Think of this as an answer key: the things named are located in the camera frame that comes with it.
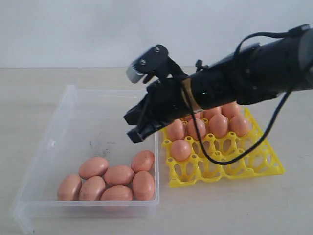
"white wall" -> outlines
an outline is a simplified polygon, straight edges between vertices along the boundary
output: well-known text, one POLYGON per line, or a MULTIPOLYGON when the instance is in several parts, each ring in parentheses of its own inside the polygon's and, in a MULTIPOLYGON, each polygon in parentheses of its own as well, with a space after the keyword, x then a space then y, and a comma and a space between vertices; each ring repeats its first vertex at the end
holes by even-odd
POLYGON ((0 0, 0 67, 126 66, 157 43, 182 66, 212 63, 247 34, 311 23, 312 8, 309 0, 0 0))

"robotic arm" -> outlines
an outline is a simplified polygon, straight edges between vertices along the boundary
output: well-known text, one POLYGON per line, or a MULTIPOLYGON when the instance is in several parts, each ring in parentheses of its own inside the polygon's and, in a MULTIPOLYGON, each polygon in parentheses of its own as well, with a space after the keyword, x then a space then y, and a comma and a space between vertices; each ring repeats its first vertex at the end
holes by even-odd
POLYGON ((136 126, 127 134, 133 143, 188 114, 237 101, 249 105, 274 99, 284 92, 313 89, 313 29, 308 24, 283 33, 255 33, 246 37, 236 51, 211 65, 196 63, 196 73, 185 74, 162 45, 150 48, 127 69, 127 76, 137 83, 145 77, 147 94, 124 116, 136 126), (241 49, 251 37, 276 38, 261 46, 241 49))

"screw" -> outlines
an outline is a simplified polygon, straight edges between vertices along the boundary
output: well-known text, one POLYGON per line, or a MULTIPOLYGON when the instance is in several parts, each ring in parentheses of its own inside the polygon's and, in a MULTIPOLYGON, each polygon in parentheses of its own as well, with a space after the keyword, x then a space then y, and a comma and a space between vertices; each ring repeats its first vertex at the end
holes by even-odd
POLYGON ((140 64, 141 64, 141 65, 145 65, 145 64, 146 64, 146 61, 145 61, 145 60, 140 60, 140 64))

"yellow egg tray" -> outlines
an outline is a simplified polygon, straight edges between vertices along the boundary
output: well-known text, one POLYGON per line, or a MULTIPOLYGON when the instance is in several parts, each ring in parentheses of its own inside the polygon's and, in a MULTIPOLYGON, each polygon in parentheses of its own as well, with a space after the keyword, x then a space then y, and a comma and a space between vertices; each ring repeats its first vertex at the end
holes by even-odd
MULTIPOLYGON (((219 139, 213 134, 207 134, 202 140, 205 150, 213 159, 231 160, 243 153, 262 136, 263 132, 248 108, 244 108, 244 114, 251 124, 246 135, 238 137, 234 132, 228 132, 225 137, 219 139)), ((172 142, 167 139, 166 130, 167 128, 162 130, 164 139, 162 147, 166 148, 166 164, 170 168, 169 186, 172 188, 194 185, 197 181, 216 182, 223 177, 233 180, 285 173, 284 167, 267 140, 233 164, 216 165, 204 156, 199 141, 194 140, 191 136, 186 136, 185 140, 192 146, 191 155, 185 161, 177 161, 170 154, 172 142)))

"yellow plastic egg crate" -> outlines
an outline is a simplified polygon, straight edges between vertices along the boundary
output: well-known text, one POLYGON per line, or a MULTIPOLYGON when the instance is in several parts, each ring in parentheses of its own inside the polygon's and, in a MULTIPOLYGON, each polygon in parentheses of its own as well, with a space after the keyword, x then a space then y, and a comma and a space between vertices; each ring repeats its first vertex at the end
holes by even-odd
MULTIPOLYGON (((238 137, 234 132, 228 132, 225 137, 219 139, 209 133, 202 140, 205 150, 213 159, 229 161, 243 153, 262 136, 263 132, 248 108, 244 108, 244 114, 251 125, 246 135, 238 137)), ((166 164, 170 168, 170 187, 194 185, 199 180, 216 182, 222 177, 241 179, 279 175, 285 172, 267 140, 264 140, 254 151, 233 164, 216 165, 204 156, 199 141, 194 140, 191 136, 186 136, 185 140, 192 146, 191 155, 185 161, 177 161, 170 154, 172 142, 167 139, 166 130, 167 128, 162 130, 164 138, 162 147, 166 148, 166 164)))

